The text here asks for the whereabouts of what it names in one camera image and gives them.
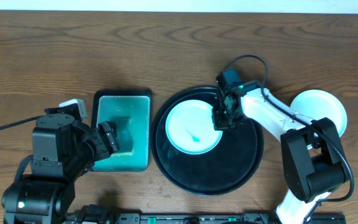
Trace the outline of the green yellow sponge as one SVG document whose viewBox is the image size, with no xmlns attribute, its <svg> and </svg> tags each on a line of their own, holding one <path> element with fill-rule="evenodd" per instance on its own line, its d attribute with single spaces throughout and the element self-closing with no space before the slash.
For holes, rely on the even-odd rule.
<svg viewBox="0 0 358 224">
<path fill-rule="evenodd" d="M 131 123 L 130 119 L 125 117 L 115 117 L 112 121 L 117 127 L 119 153 L 131 155 L 133 153 L 134 140 L 129 131 L 129 125 Z"/>
</svg>

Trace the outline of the mint plate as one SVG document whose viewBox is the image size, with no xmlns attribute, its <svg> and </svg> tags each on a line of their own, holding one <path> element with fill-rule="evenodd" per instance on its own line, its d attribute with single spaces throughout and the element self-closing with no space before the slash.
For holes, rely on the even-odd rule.
<svg viewBox="0 0 358 224">
<path fill-rule="evenodd" d="M 214 129 L 213 106 L 201 100 L 186 100 L 169 112 L 165 132 L 170 143 L 179 151 L 198 155 L 212 150 L 223 132 Z"/>
<path fill-rule="evenodd" d="M 297 95 L 290 108 L 315 120 L 329 118 L 334 122 L 341 137 L 347 127 L 347 113 L 343 104 L 323 90 L 306 90 Z"/>
</svg>

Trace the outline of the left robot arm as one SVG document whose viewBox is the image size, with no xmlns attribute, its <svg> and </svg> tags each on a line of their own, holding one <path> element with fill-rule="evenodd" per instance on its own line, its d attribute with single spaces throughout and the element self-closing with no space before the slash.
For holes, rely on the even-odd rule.
<svg viewBox="0 0 358 224">
<path fill-rule="evenodd" d="M 75 199 L 75 181 L 119 150 L 115 123 L 91 129 L 61 113 L 36 120 L 32 143 L 33 154 L 22 160 L 2 196 L 5 223 L 63 223 Z"/>
</svg>

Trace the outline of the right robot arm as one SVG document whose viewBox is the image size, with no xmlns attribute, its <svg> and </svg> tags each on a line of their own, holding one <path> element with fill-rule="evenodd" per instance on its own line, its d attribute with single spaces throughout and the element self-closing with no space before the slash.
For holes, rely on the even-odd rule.
<svg viewBox="0 0 358 224">
<path fill-rule="evenodd" d="M 219 105 L 213 110 L 216 130 L 251 119 L 280 141 L 288 192 L 272 221 L 310 222 L 315 208 L 346 182 L 349 191 L 341 200 L 352 195 L 354 176 L 340 140 L 347 113 L 335 96 L 307 90 L 287 106 L 258 81 L 219 81 L 218 90 Z"/>
</svg>

